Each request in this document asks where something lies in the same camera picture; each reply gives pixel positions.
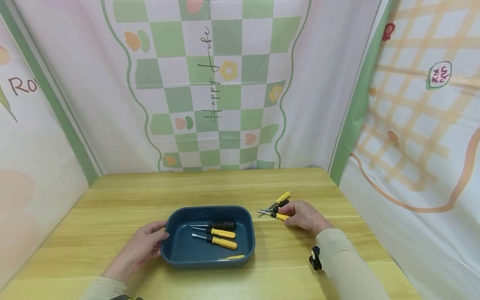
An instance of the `wooden table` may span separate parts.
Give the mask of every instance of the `wooden table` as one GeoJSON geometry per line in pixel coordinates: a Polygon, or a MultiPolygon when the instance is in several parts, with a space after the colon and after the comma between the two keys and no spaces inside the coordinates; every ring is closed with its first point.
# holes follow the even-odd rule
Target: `wooden table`
{"type": "Polygon", "coordinates": [[[290,191],[343,230],[391,299],[420,299],[340,190],[319,168],[107,175],[75,207],[0,294],[2,300],[74,300],[140,226],[176,209],[241,205],[254,217],[254,256],[240,269],[184,270],[152,261],[129,284],[145,300],[338,299],[308,262],[314,237],[256,210],[290,191]]]}

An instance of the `hand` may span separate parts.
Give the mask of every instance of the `hand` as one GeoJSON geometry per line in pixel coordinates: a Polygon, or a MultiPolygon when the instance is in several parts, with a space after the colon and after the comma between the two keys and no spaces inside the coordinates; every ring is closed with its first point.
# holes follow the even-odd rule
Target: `hand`
{"type": "Polygon", "coordinates": [[[161,230],[166,223],[157,221],[140,227],[101,276],[127,283],[146,262],[159,257],[161,241],[169,236],[168,232],[161,230]]]}
{"type": "Polygon", "coordinates": [[[279,213],[291,216],[285,220],[285,225],[297,225],[303,229],[312,231],[315,236],[327,228],[333,228],[325,217],[320,214],[310,203],[305,201],[293,201],[279,208],[279,213]]]}

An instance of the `fabric backdrop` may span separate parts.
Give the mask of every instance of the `fabric backdrop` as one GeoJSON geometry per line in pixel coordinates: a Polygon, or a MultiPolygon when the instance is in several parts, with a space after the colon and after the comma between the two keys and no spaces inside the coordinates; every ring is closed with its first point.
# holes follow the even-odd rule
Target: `fabric backdrop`
{"type": "Polygon", "coordinates": [[[480,294],[480,2],[398,1],[340,189],[425,299],[480,294]]]}
{"type": "Polygon", "coordinates": [[[0,24],[0,289],[87,188],[52,108],[0,24]]]}
{"type": "Polygon", "coordinates": [[[103,173],[328,169],[379,1],[16,1],[103,173]]]}

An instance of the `beige sleeve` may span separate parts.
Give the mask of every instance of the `beige sleeve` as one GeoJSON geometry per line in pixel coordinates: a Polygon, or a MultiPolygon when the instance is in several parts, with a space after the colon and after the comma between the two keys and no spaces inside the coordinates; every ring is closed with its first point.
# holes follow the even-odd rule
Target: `beige sleeve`
{"type": "Polygon", "coordinates": [[[330,278],[341,300],[390,299],[375,274],[339,229],[326,229],[317,235],[322,269],[330,278]]]}
{"type": "Polygon", "coordinates": [[[125,294],[127,294],[127,285],[123,282],[97,277],[88,286],[80,300],[110,300],[125,294]]]}

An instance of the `blue plastic tray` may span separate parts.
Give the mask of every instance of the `blue plastic tray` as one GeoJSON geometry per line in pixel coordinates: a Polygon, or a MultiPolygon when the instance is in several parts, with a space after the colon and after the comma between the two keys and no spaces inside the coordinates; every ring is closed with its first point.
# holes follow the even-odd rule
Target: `blue plastic tray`
{"type": "Polygon", "coordinates": [[[175,268],[232,268],[242,266],[255,249],[255,233],[252,216],[241,206],[199,206],[185,207],[174,212],[168,219],[165,231],[170,237],[162,242],[161,252],[165,261],[175,268]],[[208,236],[206,232],[189,227],[194,224],[207,224],[231,219],[237,222],[236,250],[207,243],[201,238],[192,237],[192,233],[208,236]],[[240,259],[220,260],[235,255],[245,255],[240,259]]]}

